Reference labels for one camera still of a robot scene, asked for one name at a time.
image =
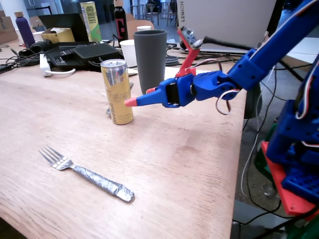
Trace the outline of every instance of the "can lid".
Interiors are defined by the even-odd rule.
[[[122,59],[112,59],[112,60],[107,60],[103,61],[101,63],[102,67],[119,67],[119,66],[124,66],[126,65],[126,61]]]
[[[123,6],[123,0],[114,0],[114,6]]]
[[[23,17],[23,12],[22,11],[17,11],[14,13],[15,17]]]

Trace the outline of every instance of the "fork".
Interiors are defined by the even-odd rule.
[[[123,184],[113,182],[86,168],[76,166],[69,158],[58,153],[50,146],[47,145],[47,147],[43,147],[42,152],[40,150],[38,151],[50,163],[50,165],[53,168],[57,170],[72,168],[73,171],[77,172],[80,176],[82,176],[89,182],[95,184],[105,192],[113,196],[116,196],[127,203],[133,200],[134,192],[126,188]]]

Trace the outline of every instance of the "white charger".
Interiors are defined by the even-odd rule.
[[[65,72],[51,71],[50,65],[48,63],[48,60],[45,54],[40,54],[40,69],[43,76],[45,77],[52,76],[52,75],[67,75],[67,74],[72,74],[75,72],[75,69],[72,69],[71,71],[65,71]]]

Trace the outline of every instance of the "fork handle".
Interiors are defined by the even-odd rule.
[[[113,182],[83,167],[73,165],[72,169],[89,182],[103,189],[105,192],[116,196],[125,202],[130,202],[134,198],[134,192],[125,187],[123,184]]]

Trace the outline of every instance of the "water bottle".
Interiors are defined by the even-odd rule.
[[[128,27],[126,25],[126,14],[123,8],[123,0],[114,0],[114,18],[116,30],[118,33],[118,41],[125,41],[129,39]]]
[[[28,21],[23,17],[23,12],[18,11],[14,13],[16,19],[15,23],[18,26],[21,37],[24,41],[26,48],[30,48],[35,43],[33,34],[31,32]]]

